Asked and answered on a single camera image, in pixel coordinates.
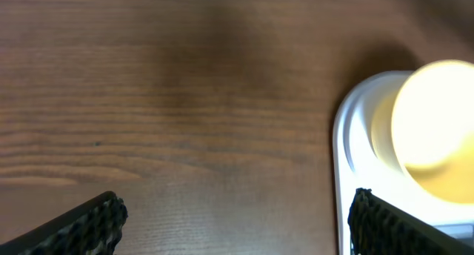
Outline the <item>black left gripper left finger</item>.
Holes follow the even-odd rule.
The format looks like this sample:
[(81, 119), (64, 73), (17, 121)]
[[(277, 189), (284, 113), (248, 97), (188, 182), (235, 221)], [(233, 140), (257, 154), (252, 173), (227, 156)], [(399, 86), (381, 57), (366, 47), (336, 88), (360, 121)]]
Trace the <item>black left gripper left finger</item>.
[(106, 191), (1, 245), (1, 255), (113, 255), (128, 218), (123, 199)]

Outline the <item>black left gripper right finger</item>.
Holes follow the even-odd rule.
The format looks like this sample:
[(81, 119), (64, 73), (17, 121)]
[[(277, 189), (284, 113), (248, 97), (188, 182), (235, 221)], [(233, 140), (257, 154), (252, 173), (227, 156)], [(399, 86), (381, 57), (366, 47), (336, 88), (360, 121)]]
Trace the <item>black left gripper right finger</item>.
[(473, 255), (473, 247), (448, 236), (358, 188), (347, 223), (353, 252), (360, 255)]

